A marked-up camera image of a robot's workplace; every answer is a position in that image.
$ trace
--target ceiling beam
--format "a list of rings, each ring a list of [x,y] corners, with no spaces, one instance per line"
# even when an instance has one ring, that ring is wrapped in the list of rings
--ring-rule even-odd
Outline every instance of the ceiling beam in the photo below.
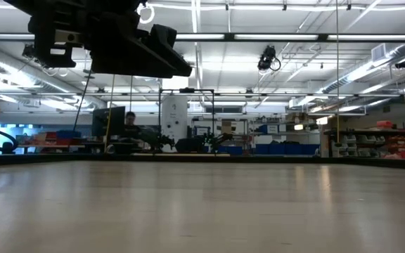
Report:
[[[339,34],[340,43],[405,43],[405,34]],[[0,41],[34,42],[33,34],[0,33]],[[324,33],[180,33],[178,42],[307,42],[336,43],[336,34]]]
[[[207,93],[173,93],[174,96],[208,96],[212,95],[210,92]],[[6,96],[81,96],[82,93],[66,93],[66,92],[0,92],[0,95]],[[113,96],[119,97],[129,97],[130,93],[125,92],[114,92]],[[101,97],[101,96],[110,96],[110,93],[86,93],[86,97]],[[132,93],[132,96],[159,96],[159,93]],[[340,95],[334,93],[327,94],[318,94],[318,93],[238,93],[238,92],[221,92],[215,93],[215,96],[218,97],[245,97],[245,96],[254,96],[254,97],[300,97],[300,96],[316,96],[317,98],[335,98],[337,96],[344,97],[357,97],[357,98],[398,98],[404,97],[404,94],[386,94],[386,93],[341,93]]]

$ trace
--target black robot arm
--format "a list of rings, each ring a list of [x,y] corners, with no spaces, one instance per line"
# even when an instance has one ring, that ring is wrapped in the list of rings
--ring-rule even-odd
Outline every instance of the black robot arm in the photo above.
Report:
[[[175,51],[177,31],[153,25],[139,30],[146,0],[4,0],[31,15],[33,58],[44,67],[75,67],[73,48],[90,51],[92,71],[145,77],[188,77],[191,66]],[[52,53],[58,49],[61,53]]]

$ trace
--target ceiling duct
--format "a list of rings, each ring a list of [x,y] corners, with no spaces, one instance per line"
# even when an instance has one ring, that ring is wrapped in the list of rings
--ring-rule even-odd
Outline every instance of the ceiling duct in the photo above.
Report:
[[[353,68],[347,70],[338,79],[333,77],[326,82],[326,85],[321,89],[322,93],[330,93],[336,88],[341,86],[351,84],[352,82],[365,77],[366,75],[375,72],[379,67],[384,65],[391,65],[397,63],[405,58],[405,44],[395,46],[393,49],[389,50],[388,44],[381,44],[373,49],[373,57],[365,60],[360,64],[360,66],[354,66]]]
[[[26,65],[26,63],[17,60],[11,56],[6,55],[5,53],[0,52],[0,68],[4,69],[4,66],[9,66],[11,68],[15,68],[16,70],[21,70],[26,76],[35,79],[36,82],[41,82],[43,86],[39,86],[39,88],[33,88],[38,93],[39,89],[49,90],[49,91],[60,91],[63,93],[81,93],[82,90],[78,89],[77,87],[67,84],[55,77],[50,77],[47,74],[44,74],[41,70],[38,70],[30,65]],[[105,108],[107,104],[99,98],[94,97],[86,97],[85,101],[88,103],[93,104],[95,108]]]
[[[352,82],[365,77],[380,67],[392,65],[405,59],[405,44],[381,44],[371,51],[372,56],[354,67],[344,71],[337,81],[337,77],[329,79],[323,88],[318,90],[313,96],[306,96],[303,98],[295,98],[290,101],[290,104],[296,106],[306,105],[307,103],[322,96],[323,94],[330,93],[331,91],[340,88],[341,86],[351,84]]]

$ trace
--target cardboard box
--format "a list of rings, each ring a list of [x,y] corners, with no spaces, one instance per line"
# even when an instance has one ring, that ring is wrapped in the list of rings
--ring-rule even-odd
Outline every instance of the cardboard box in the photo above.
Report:
[[[222,127],[231,127],[231,126],[232,126],[232,122],[230,122],[230,121],[222,121],[222,122],[221,122],[221,126],[222,126]]]
[[[222,126],[221,133],[222,134],[232,134],[232,126]]]

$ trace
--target black mechanical device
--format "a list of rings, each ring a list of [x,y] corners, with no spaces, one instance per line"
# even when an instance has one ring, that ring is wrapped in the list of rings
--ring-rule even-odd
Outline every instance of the black mechanical device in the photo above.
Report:
[[[203,136],[195,136],[193,138],[182,138],[177,141],[175,147],[178,153],[203,153],[204,145],[209,143],[213,153],[218,151],[219,146],[227,140],[233,138],[232,134],[222,134],[215,137],[213,133],[204,134]]]
[[[278,71],[281,68],[281,62],[276,57],[276,49],[274,46],[266,46],[264,52],[260,56],[259,63],[257,64],[257,69],[261,72],[266,72],[268,70]]]
[[[144,77],[188,77],[191,66],[173,50],[177,31],[137,29],[147,0],[4,0],[31,15],[29,54],[44,67],[75,67],[73,48],[90,51],[92,72]]]
[[[12,137],[10,134],[6,134],[2,131],[0,131],[0,134],[6,138],[8,138],[10,142],[5,142],[3,145],[0,147],[0,151],[3,155],[12,155],[15,154],[13,151],[18,148],[18,141]]]

